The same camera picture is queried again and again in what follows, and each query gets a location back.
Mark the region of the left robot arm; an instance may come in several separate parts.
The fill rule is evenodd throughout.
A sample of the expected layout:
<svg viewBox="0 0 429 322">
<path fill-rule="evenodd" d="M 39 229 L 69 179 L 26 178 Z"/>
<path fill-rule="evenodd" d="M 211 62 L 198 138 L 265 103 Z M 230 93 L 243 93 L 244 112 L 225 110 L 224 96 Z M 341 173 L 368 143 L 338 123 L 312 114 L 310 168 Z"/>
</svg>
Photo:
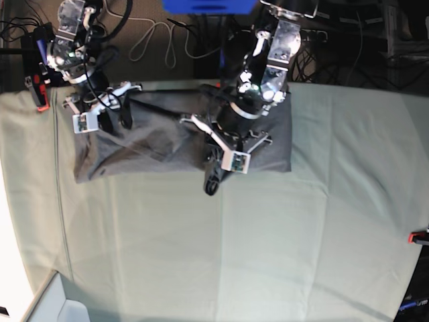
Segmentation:
<svg viewBox="0 0 429 322">
<path fill-rule="evenodd" d="M 204 192 L 213 196 L 232 173 L 247 174 L 254 153 L 272 144 L 269 132 L 255 124 L 286 98 L 291 58 L 301 46 L 301 21 L 316 16 L 318 1 L 262 1 L 253 26 L 253 47 L 236 75 L 219 89 L 201 86 L 216 115 L 191 117 L 210 146 Z"/>
</svg>

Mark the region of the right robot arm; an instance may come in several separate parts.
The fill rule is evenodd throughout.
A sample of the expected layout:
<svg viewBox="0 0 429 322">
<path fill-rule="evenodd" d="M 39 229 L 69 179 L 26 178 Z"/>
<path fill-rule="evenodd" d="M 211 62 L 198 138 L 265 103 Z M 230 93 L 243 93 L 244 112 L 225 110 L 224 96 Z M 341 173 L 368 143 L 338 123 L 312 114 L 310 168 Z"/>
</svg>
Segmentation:
<svg viewBox="0 0 429 322">
<path fill-rule="evenodd" d="M 111 33 L 97 23 L 102 1 L 63 1 L 58 8 L 58 31 L 48 42 L 46 58 L 48 66 L 74 88 L 63 106 L 72 112 L 76 134 L 113 133 L 111 113 L 116 113 L 124 128 L 133 125 L 129 107 L 133 85 L 125 81 L 114 87 L 104 72 L 119 55 L 118 48 L 108 42 L 123 27 L 132 4 L 127 2 L 125 15 Z"/>
</svg>

